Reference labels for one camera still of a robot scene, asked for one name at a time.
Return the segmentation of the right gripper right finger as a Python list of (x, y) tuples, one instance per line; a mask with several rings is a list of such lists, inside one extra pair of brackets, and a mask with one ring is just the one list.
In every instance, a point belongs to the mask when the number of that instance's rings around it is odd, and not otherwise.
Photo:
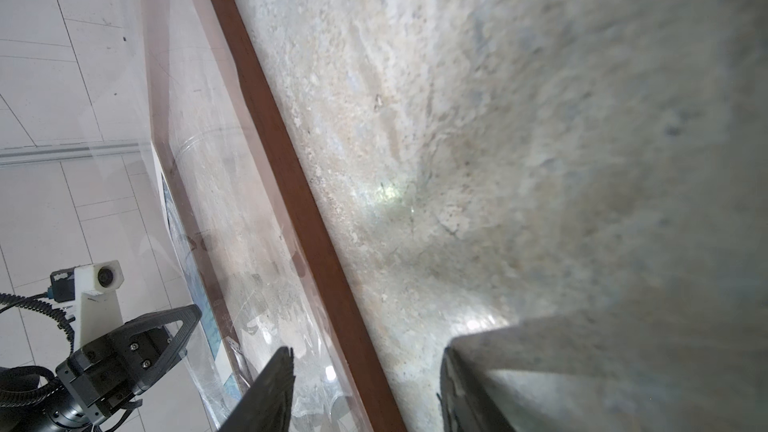
[(446, 432), (516, 431), (452, 347), (443, 352), (438, 398)]

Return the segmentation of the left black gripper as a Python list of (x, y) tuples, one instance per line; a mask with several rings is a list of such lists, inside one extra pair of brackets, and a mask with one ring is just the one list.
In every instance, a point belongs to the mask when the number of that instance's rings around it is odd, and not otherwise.
[(56, 368), (55, 424), (100, 426), (118, 414), (122, 425), (183, 358), (201, 317), (194, 304), (147, 313), (74, 352)]

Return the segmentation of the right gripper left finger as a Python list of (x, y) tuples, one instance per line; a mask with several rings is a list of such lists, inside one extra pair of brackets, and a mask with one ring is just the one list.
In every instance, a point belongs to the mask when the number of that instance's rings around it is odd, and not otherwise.
[(294, 383), (293, 350), (285, 346), (280, 347), (219, 431), (288, 431), (292, 416)]

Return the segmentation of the brown wooden picture frame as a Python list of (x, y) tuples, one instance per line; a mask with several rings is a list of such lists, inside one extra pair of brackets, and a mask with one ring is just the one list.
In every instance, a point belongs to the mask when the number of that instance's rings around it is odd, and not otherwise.
[(235, 0), (212, 1), (235, 55), (252, 120), (305, 254), (335, 346), (368, 414), (371, 427), (367, 431), (401, 431), (403, 418)]

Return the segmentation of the clear acrylic sheet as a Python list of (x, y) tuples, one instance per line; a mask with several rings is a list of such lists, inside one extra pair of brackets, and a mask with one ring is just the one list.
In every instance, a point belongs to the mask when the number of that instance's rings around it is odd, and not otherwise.
[(294, 355), (290, 427), (371, 424), (252, 120), (244, 82), (212, 0), (141, 0), (158, 189), (164, 178), (242, 393), (206, 393), (221, 426), (276, 350)]

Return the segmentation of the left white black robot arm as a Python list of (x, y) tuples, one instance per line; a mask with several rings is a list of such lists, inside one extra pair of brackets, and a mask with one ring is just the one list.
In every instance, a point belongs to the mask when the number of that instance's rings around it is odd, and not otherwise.
[(119, 429), (142, 405), (140, 396), (171, 371), (202, 313), (191, 304), (147, 313), (73, 349), (55, 370), (1, 369), (3, 431)]

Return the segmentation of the blue poster photo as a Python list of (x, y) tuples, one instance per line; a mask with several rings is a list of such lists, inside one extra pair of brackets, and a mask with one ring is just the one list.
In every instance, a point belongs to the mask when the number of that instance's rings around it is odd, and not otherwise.
[(195, 377), (202, 381), (204, 392), (217, 393), (237, 402), (242, 393), (194, 257), (194, 252), (200, 251), (201, 248), (185, 231), (164, 178), (160, 179), (160, 184), (166, 228), (189, 295), (201, 311), (199, 326), (188, 346), (188, 351), (194, 356), (191, 367), (195, 371)]

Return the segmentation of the left corner aluminium post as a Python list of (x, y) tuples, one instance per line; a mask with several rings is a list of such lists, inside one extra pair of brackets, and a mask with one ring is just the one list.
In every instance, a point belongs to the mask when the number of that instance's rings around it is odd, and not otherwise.
[(149, 142), (121, 140), (2, 149), (1, 167), (133, 154), (149, 147)]

